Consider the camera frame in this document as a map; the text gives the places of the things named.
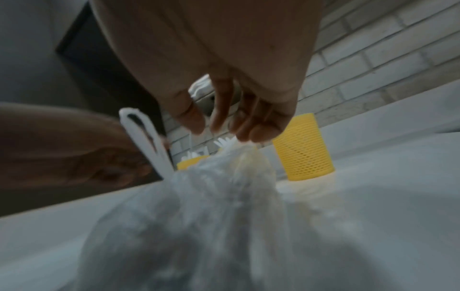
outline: transparent plastic bag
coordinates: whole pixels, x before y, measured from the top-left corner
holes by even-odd
[[[323,240],[307,207],[286,209],[268,160],[236,145],[105,215],[83,248],[76,289],[375,290],[357,252]]]

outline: yellow plastic basket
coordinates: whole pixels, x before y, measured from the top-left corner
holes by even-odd
[[[192,158],[190,160],[185,160],[185,161],[182,161],[180,163],[177,164],[177,170],[185,170],[186,168],[190,167],[191,165],[194,165],[196,164],[197,162],[199,162],[200,160],[202,159],[205,159],[209,157],[208,155],[206,156],[199,156],[199,157],[196,157],[196,158]]]
[[[313,113],[294,117],[273,145],[290,181],[312,179],[335,170]]]

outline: brick wall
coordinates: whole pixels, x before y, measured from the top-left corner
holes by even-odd
[[[320,27],[296,110],[320,127],[460,79],[460,0],[351,0]],[[188,133],[163,120],[176,163]],[[215,152],[212,140],[207,128],[193,148]]]

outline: human hand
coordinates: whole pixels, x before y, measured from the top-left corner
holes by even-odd
[[[118,120],[74,109],[0,105],[0,188],[120,187],[151,167]]]
[[[111,47],[136,79],[193,133],[205,128],[188,93],[209,73],[210,129],[228,116],[233,80],[243,94],[230,122],[241,141],[279,135],[295,113],[322,0],[93,0]]]

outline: yellow mesh cylinder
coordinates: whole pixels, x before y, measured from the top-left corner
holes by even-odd
[[[190,160],[185,160],[185,161],[182,161],[180,163],[177,163],[177,170],[185,170],[186,168],[190,167],[191,165],[194,165],[197,162],[199,162],[200,160],[205,159],[207,157],[208,156],[199,156],[199,157],[196,157],[196,158],[192,158]]]
[[[313,113],[294,117],[273,145],[290,181],[312,179],[335,170]]]

